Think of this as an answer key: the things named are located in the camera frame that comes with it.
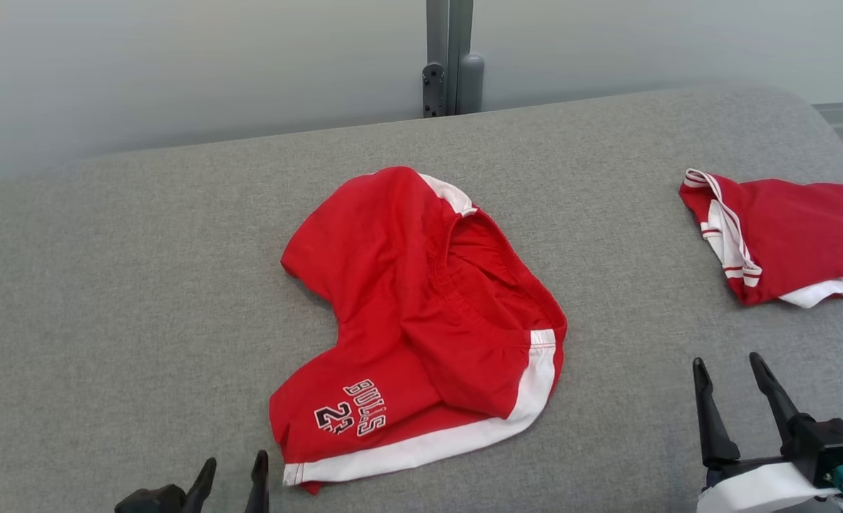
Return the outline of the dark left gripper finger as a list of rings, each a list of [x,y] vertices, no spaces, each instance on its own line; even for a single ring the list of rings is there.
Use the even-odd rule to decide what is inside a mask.
[[[258,451],[251,471],[252,488],[243,513],[269,513],[268,452]]]
[[[114,506],[114,513],[202,513],[212,493],[217,461],[206,460],[187,492],[176,484],[161,488],[138,488]]]

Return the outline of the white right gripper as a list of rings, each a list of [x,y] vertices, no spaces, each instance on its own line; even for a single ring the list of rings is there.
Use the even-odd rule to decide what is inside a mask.
[[[779,432],[782,457],[740,459],[713,397],[714,387],[701,357],[692,362],[702,463],[707,470],[697,513],[841,513],[841,497],[816,487],[799,469],[796,428],[813,422],[800,412],[759,353],[750,353],[751,370],[767,398]]]

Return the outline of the red basketball jersey white trim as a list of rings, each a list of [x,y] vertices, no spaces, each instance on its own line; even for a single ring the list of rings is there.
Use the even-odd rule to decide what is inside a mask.
[[[843,184],[735,182],[689,169],[679,194],[741,304],[843,298]]]

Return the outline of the red basketball shorts white stripe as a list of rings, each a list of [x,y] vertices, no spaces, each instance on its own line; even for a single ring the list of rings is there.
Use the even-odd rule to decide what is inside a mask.
[[[317,493],[499,444],[535,423],[560,379],[561,306],[496,221],[430,175],[345,182],[281,265],[338,328],[270,398],[284,486]]]

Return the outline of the grey cylindrical post cap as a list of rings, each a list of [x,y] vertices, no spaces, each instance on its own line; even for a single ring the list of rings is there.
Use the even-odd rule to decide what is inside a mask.
[[[458,61],[455,92],[457,115],[481,111],[484,71],[485,61],[480,55],[467,54]]]

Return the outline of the dark grey hinge bracket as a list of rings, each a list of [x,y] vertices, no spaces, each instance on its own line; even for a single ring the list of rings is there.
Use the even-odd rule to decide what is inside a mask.
[[[446,114],[444,69],[440,63],[431,62],[424,67],[422,98],[424,119],[439,118]]]

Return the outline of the grey metal partition post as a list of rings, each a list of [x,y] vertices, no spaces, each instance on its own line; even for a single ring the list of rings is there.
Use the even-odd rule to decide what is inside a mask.
[[[456,74],[458,61],[471,51],[474,0],[425,0],[427,63],[440,63],[444,69],[446,114],[457,115]]]

